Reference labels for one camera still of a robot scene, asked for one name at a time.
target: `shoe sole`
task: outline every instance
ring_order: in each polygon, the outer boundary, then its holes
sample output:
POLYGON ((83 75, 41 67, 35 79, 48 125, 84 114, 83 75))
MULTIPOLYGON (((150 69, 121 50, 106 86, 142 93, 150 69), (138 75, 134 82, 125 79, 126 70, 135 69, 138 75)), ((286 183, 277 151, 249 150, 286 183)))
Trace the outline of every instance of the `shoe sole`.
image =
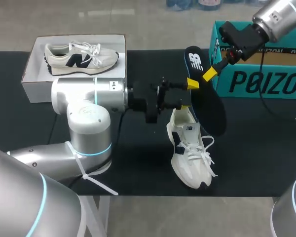
POLYGON ((106 66, 106 67, 103 67, 103 68, 98 68, 98 69, 88 69, 88 68, 53 68, 47 62, 46 55, 44 55, 44 59, 45 59, 45 62, 47 63, 48 72, 50 74, 52 74, 53 76, 66 76, 66 75, 71 75, 71 74, 75 74, 75 73, 83 73, 83 74, 87 74, 89 76, 93 76, 93 75, 97 75, 97 74, 100 74, 100 73, 107 72, 112 67, 114 67, 117 64, 117 62, 118 62, 118 60, 117 60, 113 65, 106 66))

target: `new balance sneaker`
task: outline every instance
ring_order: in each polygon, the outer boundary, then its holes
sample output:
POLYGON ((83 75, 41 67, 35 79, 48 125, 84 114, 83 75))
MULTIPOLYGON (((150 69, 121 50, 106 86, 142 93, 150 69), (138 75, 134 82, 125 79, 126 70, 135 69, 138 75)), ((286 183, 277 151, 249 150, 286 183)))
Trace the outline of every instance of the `new balance sneaker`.
POLYGON ((47 44, 45 60, 54 76, 73 73, 95 75, 109 70, 118 60, 118 53, 101 48, 100 44, 72 42, 64 46, 47 44))
POLYGON ((167 124, 169 139, 174 146, 171 165, 176 175, 187 186, 198 189, 211 184, 212 176, 216 174, 211 169, 214 163, 207 149, 214 143, 212 136, 201 136, 200 125, 188 108, 174 109, 167 124), (202 139, 213 141, 204 147, 202 139))

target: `new balance logo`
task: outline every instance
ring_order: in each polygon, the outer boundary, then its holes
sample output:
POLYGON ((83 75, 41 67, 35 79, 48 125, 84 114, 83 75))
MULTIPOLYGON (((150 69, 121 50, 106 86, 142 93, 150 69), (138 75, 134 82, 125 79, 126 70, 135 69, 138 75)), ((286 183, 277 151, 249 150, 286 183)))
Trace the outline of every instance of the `new balance logo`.
POLYGON ((82 55, 81 54, 73 54, 70 59, 68 60, 66 66, 67 67, 73 67, 75 64, 77 66, 77 68, 87 68, 91 62, 91 60, 87 61, 88 59, 90 59, 90 55, 87 54, 84 58, 84 60, 82 59, 82 55))
POLYGON ((189 53, 188 56, 189 56, 189 59, 192 63, 192 67, 203 71, 202 62, 201 62, 199 55, 197 53, 195 53, 195 54, 189 53))

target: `shoelace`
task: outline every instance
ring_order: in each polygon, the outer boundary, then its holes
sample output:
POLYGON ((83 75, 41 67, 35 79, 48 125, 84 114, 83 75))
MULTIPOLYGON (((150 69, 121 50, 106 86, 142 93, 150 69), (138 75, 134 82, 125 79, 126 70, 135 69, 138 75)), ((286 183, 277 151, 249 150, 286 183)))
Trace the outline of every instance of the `shoelace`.
POLYGON ((196 159, 201 159, 203 160, 203 163, 205 164, 205 167, 207 168, 208 172, 213 176, 216 177, 217 175, 212 171, 211 169, 211 163, 215 164, 212 161, 212 158, 209 156, 209 152, 207 152, 206 150, 214 144, 214 138, 212 136, 203 136, 202 139, 204 138, 211 138, 213 141, 211 142, 211 144, 209 144, 207 147, 203 147, 201 145, 199 145, 199 143, 195 143, 195 144, 184 144, 183 142, 180 142, 180 145, 182 147, 184 147, 186 150, 188 150, 187 153, 187 159, 188 160, 196 160, 196 159))
POLYGON ((81 63, 86 63, 86 62, 89 62, 90 60, 92 60, 92 62, 95 66, 102 64, 101 60, 98 58, 98 55, 99 55, 100 49, 101 49, 100 44, 94 45, 94 44, 89 44, 89 43, 83 42, 82 46, 84 46, 86 49, 81 49, 81 52, 88 53, 90 55, 90 58, 81 62, 81 63))

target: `black cable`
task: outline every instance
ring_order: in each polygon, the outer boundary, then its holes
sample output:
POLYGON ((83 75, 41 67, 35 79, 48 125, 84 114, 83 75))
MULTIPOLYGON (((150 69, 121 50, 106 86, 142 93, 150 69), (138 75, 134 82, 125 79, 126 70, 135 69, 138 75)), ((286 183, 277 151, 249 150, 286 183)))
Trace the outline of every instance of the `black cable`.
MULTIPOLYGON (((121 128, 122 128, 122 122, 123 122, 123 118, 124 118, 124 115, 126 114, 126 112, 128 111, 129 108, 127 108, 123 113, 122 115, 120 116, 119 118, 119 124, 118 124, 118 129, 117 129, 117 138, 116 138, 116 141, 115 141, 115 146, 112 150, 112 153, 111 153, 111 157, 113 157, 113 155, 115 155, 115 152, 117 150, 117 146, 118 146, 118 141, 119 141, 119 136, 120 136, 120 131, 121 131, 121 128)), ((77 177, 75 177, 68 185, 67 187, 68 188, 72 188, 73 185, 79 181, 80 179, 82 178, 82 174, 78 175, 77 177)))
POLYGON ((54 132, 55 124, 56 124, 56 121, 57 121, 57 116, 58 116, 58 114, 55 113, 54 123, 53 123, 53 126, 51 127, 51 131, 50 131, 48 142, 47 142, 48 145, 50 144, 51 137, 52 137, 53 132, 54 132))
MULTIPOLYGON (((261 64, 260 64, 260 73, 262 73, 262 67, 263 67, 263 63, 264 63, 264 55, 265 55, 265 50, 264 50, 264 47, 265 45, 263 46, 262 48, 262 58, 261 58, 261 64)), ((269 114, 271 114, 272 116, 276 117, 277 119, 280 119, 282 121, 286 121, 286 122, 296 122, 296 119, 295 118, 287 118, 287 117, 284 117, 284 116, 281 116, 277 113, 275 113, 274 111, 272 111, 268 105, 266 104, 264 98, 262 97, 262 91, 261 91, 261 84, 262 84, 262 80, 263 80, 263 77, 261 78, 259 84, 258 84, 258 87, 259 87, 259 96, 260 96, 260 99, 262 101, 262 104, 263 106, 265 107, 265 109, 269 112, 269 114)))

